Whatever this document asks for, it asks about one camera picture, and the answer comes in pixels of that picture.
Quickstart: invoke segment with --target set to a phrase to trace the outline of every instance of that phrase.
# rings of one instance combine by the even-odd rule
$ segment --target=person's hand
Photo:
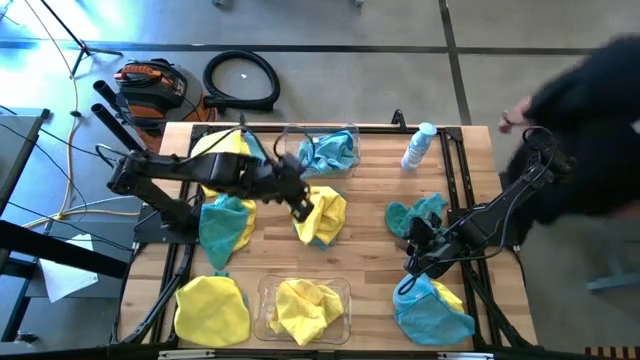
[[[498,123],[498,129],[503,134],[510,134],[511,129],[515,127],[530,126],[531,121],[524,116],[524,113],[531,106],[531,96],[526,96],[513,107],[513,109],[502,113],[502,118]]]

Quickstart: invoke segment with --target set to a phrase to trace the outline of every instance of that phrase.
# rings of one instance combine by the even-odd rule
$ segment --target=shop vacuum
[[[263,99],[238,99],[225,94],[213,84],[213,71],[231,59],[251,61],[265,71],[271,82],[271,94]],[[147,150],[158,153],[167,122],[216,121],[218,112],[227,108],[272,111],[280,96],[280,82],[275,71],[259,55],[247,51],[225,51],[207,64],[203,79],[210,95],[205,96],[200,81],[187,69],[165,59],[132,60],[114,75],[119,92],[104,80],[96,81],[97,91],[116,111],[123,124],[131,125]]]

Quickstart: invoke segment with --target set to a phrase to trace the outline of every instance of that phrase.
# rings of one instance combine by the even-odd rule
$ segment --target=yellow towel
[[[305,244],[318,238],[329,245],[344,225],[347,201],[328,186],[312,186],[310,200],[313,211],[305,222],[295,223],[298,237]]]
[[[298,345],[322,336],[324,329],[344,313],[340,296],[325,285],[309,280],[283,281],[276,292],[276,309],[269,327],[277,334],[287,331]]]
[[[194,145],[193,150],[191,150],[191,156],[195,154],[199,154],[202,150],[208,148],[214,142],[218,141],[224,134],[228,133],[231,130],[223,130],[218,131],[216,133],[203,136],[198,142]],[[234,154],[242,154],[242,155],[250,155],[251,151],[249,150],[249,144],[244,141],[242,137],[242,131],[234,130],[231,134],[229,134],[226,138],[224,138],[220,143],[211,148],[207,153],[220,153],[220,152],[230,152]],[[211,189],[207,189],[206,187],[202,187],[204,190],[205,196],[208,198],[214,197],[218,195],[215,191]]]
[[[176,292],[176,334],[196,344],[221,347],[249,338],[247,310],[236,282],[199,276]]]
[[[213,134],[203,136],[198,142],[194,145],[193,150],[191,150],[191,156],[195,154],[199,154],[202,150],[208,148],[214,142],[218,141],[224,134],[228,133],[231,130],[223,130],[218,131]],[[249,145],[242,136],[242,131],[235,130],[231,134],[229,134],[226,138],[224,138],[220,143],[211,148],[207,153],[220,153],[220,152],[230,152],[235,154],[243,154],[250,155],[251,151],[249,149]],[[207,199],[214,198],[218,196],[218,193],[214,190],[208,189],[206,187],[202,187],[204,191],[204,195]],[[238,251],[242,249],[249,240],[251,239],[251,234],[255,229],[255,221],[256,221],[256,203],[253,200],[242,200],[242,204],[249,209],[249,218],[247,219],[247,227],[244,229],[242,235],[236,242],[233,247],[233,251]]]
[[[433,287],[435,287],[436,290],[438,290],[438,293],[440,294],[442,299],[446,301],[447,304],[449,304],[449,307],[451,308],[451,310],[464,314],[464,307],[462,306],[462,300],[458,299],[458,297],[455,296],[451,292],[451,290],[449,290],[446,286],[442,285],[441,283],[435,280],[431,280],[431,284],[433,284]]]

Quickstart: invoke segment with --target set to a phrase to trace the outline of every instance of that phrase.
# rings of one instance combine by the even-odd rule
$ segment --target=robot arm
[[[532,134],[527,144],[534,152],[529,168],[490,203],[473,207],[446,231],[440,230],[442,221],[435,214],[426,221],[411,219],[406,237],[409,258],[404,266],[409,273],[426,273],[435,279],[458,260],[475,260],[492,239],[500,234],[504,237],[505,220],[514,209],[543,187],[564,178],[575,165],[547,133]]]
[[[116,194],[134,195],[148,203],[170,228],[197,227],[198,212],[194,214],[186,201],[165,194],[153,179],[193,181],[241,199],[285,201],[291,215],[304,221],[313,210],[309,185],[300,179],[304,170],[290,154],[278,161],[263,161],[226,152],[184,158],[132,150],[118,161],[107,187]]]

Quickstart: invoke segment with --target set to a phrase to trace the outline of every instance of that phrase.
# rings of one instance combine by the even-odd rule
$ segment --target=tripod leg
[[[71,70],[71,76],[69,76],[70,79],[73,79],[73,77],[76,76],[76,71],[78,70],[78,66],[80,66],[80,60],[82,60],[82,56],[84,55],[84,48],[80,49],[80,52],[78,53],[78,57],[76,58],[76,63],[73,64],[73,70]]]
[[[87,50],[88,50],[87,53],[89,53],[89,51],[93,51],[94,53],[122,56],[122,53],[120,51],[113,51],[113,50],[106,50],[106,49],[96,49],[96,48],[87,48]]]

